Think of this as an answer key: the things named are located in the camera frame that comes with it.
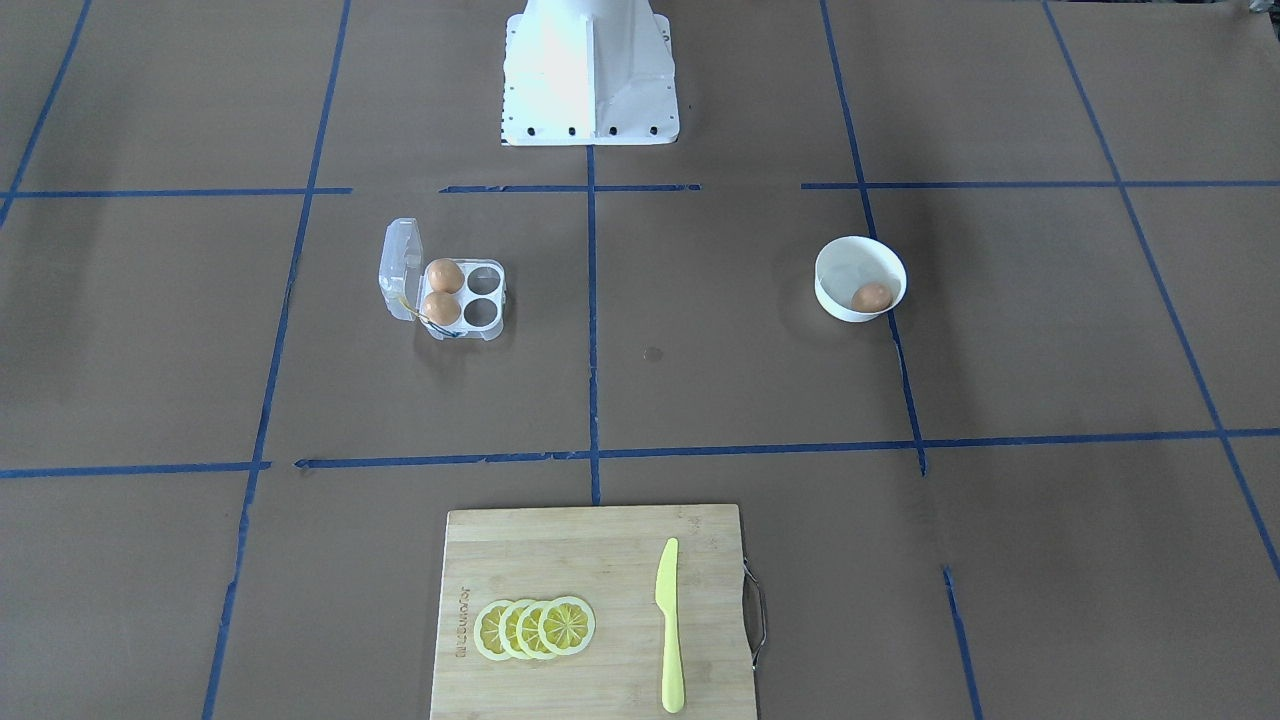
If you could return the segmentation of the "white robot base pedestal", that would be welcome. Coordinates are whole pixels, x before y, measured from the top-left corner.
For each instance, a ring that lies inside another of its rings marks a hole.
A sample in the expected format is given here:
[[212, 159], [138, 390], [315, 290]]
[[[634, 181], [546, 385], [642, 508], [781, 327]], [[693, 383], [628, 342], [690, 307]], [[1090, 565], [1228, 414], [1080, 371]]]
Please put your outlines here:
[[671, 23], [650, 3], [529, 1], [504, 41], [503, 145], [678, 141]]

